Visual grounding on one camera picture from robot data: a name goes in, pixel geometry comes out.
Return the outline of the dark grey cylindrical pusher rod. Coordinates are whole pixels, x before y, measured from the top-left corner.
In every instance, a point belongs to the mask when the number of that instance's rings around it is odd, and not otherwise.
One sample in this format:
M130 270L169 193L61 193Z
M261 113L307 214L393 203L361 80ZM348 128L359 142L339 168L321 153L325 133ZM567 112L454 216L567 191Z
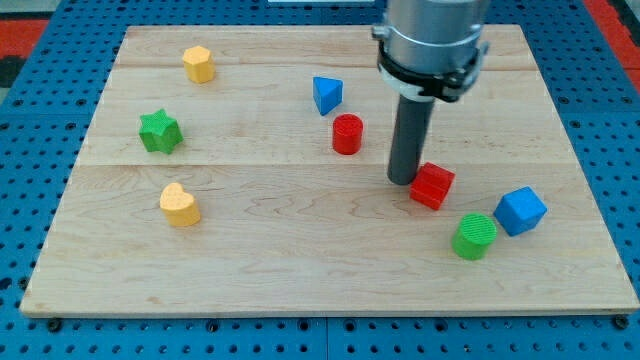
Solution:
M399 97L387 167L392 183L408 185L415 179L433 107L433 97L420 102Z

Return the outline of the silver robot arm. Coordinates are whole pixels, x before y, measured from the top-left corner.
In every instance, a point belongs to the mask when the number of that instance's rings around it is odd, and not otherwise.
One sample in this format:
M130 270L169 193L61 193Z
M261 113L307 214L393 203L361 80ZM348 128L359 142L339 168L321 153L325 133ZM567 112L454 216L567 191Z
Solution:
M371 29L377 67L398 93L387 176L417 175L436 101L452 103L476 83L489 44L479 39L489 0L390 0Z

